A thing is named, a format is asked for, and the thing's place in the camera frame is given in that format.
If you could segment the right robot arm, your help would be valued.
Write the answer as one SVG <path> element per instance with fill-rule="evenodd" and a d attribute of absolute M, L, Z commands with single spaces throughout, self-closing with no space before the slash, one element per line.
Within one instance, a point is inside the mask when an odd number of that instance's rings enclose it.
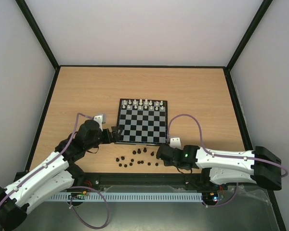
<path fill-rule="evenodd" d="M 282 189 L 281 160 L 265 147 L 257 146 L 254 150 L 226 152 L 206 150 L 195 145 L 186 145 L 183 149 L 167 144 L 159 147 L 157 159 L 165 166 L 177 169 L 194 168 L 208 170 L 201 175 L 201 185 L 207 189 L 215 184 L 251 183 L 272 191 Z"/>

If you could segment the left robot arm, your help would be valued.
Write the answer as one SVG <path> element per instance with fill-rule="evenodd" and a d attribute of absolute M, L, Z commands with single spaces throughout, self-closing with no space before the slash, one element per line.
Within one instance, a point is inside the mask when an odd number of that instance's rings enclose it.
<path fill-rule="evenodd" d="M 102 129 L 100 122 L 86 120 L 35 169 L 4 188 L 0 186 L 0 228 L 14 230 L 36 206 L 52 195 L 70 187 L 80 187 L 85 173 L 75 162 L 100 144 L 118 142 L 121 133 L 119 127 Z"/>

